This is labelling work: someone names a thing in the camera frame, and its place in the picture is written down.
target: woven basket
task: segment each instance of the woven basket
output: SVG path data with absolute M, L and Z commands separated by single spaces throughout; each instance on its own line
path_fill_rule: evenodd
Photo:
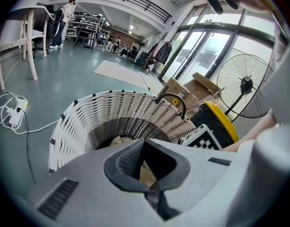
M 56 171 L 72 159 L 109 146 L 116 136 L 154 138 L 177 143 L 195 126 L 176 107 L 146 93 L 108 91 L 75 100 L 61 115 L 50 140 L 49 168 Z

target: floor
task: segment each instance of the floor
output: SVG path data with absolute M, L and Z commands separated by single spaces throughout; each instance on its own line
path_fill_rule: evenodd
M 35 61 L 38 80 L 32 80 L 28 61 L 20 55 L 2 63 L 2 73 L 6 90 L 28 100 L 26 109 L 30 130 L 36 130 L 56 121 L 67 106 L 75 99 L 107 90 L 147 90 L 93 73 L 103 61 L 111 61 L 122 66 L 141 71 L 138 66 L 120 56 L 95 49 L 75 47 L 65 44 L 63 48 L 51 50 L 43 58 L 39 51 Z M 23 121 L 19 132 L 26 130 Z M 49 140 L 54 125 L 29 135 L 29 155 L 37 184 L 48 176 Z M 33 186 L 26 158 L 26 134 L 18 136 L 11 130 L 0 127 L 0 175 L 11 192 L 25 197 Z

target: checkerboard pattern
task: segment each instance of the checkerboard pattern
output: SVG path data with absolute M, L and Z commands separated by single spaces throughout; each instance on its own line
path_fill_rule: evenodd
M 222 149 L 211 130 L 205 124 L 202 124 L 194 132 L 190 133 L 182 145 L 197 147 L 201 149 Z

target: black backpack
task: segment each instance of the black backpack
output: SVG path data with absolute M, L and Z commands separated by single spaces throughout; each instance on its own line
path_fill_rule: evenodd
M 53 23 L 61 22 L 63 20 L 64 16 L 65 16 L 65 9 L 63 7 L 58 8 L 55 12 Z

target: basket handle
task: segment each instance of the basket handle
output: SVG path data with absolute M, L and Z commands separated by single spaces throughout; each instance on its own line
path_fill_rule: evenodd
M 155 99 L 154 101 L 158 104 L 160 102 L 160 100 L 162 100 L 162 98 L 164 98 L 165 96 L 173 96 L 175 98 L 177 98 L 179 101 L 181 101 L 181 103 L 183 104 L 183 113 L 182 113 L 182 120 L 184 120 L 185 118 L 185 114 L 186 114 L 186 104 L 184 102 L 184 100 L 179 96 L 179 95 L 176 95 L 175 93 L 163 93 L 161 95 L 158 96 L 157 99 Z

